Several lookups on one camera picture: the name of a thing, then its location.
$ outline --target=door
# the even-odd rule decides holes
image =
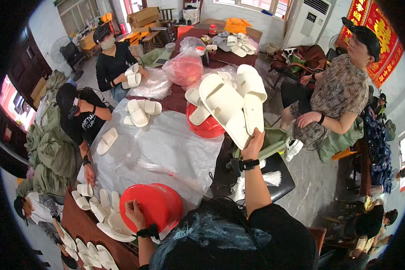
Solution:
[[[8,77],[18,93],[34,108],[30,95],[40,78],[48,79],[52,70],[39,51],[28,26],[21,32],[13,50]]]

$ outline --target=red bucket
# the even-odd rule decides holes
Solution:
[[[125,203],[136,199],[140,210],[146,218],[146,226],[156,224],[157,230],[173,228],[178,224],[183,213],[180,195],[169,186],[163,184],[138,184],[129,187],[120,197],[120,215],[128,228],[136,231],[135,224],[126,216]]]

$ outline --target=red banner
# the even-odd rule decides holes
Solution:
[[[380,60],[367,68],[377,88],[390,76],[403,54],[402,45],[392,26],[374,0],[354,0],[347,16],[355,25],[364,25],[374,32],[381,45]],[[344,26],[335,45],[348,48],[351,32]]]

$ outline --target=air conditioner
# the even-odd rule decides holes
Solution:
[[[330,8],[331,3],[325,0],[298,0],[297,7],[288,18],[288,30],[281,48],[314,45]]]

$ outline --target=face mask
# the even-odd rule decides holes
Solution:
[[[109,38],[105,39],[102,44],[101,44],[101,48],[102,50],[109,50],[114,46],[114,42],[116,41],[116,39],[114,38],[114,36],[110,36]]]

